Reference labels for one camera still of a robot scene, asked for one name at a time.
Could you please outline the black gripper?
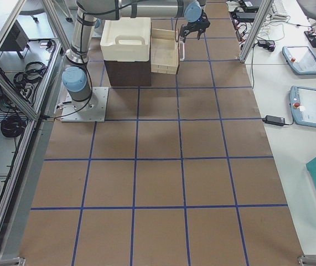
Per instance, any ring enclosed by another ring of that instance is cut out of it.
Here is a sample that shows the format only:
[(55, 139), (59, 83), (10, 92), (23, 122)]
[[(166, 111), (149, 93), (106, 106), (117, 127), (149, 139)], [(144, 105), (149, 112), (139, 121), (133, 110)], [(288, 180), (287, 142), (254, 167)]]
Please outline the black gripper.
[(206, 32), (206, 29), (210, 27), (210, 21), (205, 12), (201, 13), (200, 18), (195, 22), (188, 22), (187, 25), (182, 25), (180, 27), (179, 36), (182, 42), (185, 42), (186, 37), (193, 32), (197, 32), (197, 39)]

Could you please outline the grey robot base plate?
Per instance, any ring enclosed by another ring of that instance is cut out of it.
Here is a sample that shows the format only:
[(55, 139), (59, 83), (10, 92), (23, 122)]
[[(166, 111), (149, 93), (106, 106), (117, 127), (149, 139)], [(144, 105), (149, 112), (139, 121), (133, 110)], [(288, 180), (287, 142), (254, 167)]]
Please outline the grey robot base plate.
[(104, 122), (106, 116), (106, 106), (108, 100), (109, 87), (93, 87), (92, 97), (89, 103), (78, 103), (72, 101), (67, 93), (60, 115), (62, 122)]

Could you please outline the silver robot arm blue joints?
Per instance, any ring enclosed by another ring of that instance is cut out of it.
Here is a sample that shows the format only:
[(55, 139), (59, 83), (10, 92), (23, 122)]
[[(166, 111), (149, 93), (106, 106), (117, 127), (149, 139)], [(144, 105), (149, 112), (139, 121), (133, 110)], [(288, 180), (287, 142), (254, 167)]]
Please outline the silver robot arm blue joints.
[(72, 101), (89, 103), (93, 88), (87, 63), (94, 29), (99, 21), (125, 18), (184, 18), (197, 21), (205, 1), (77, 1), (77, 16), (71, 47), (66, 51), (62, 82)]

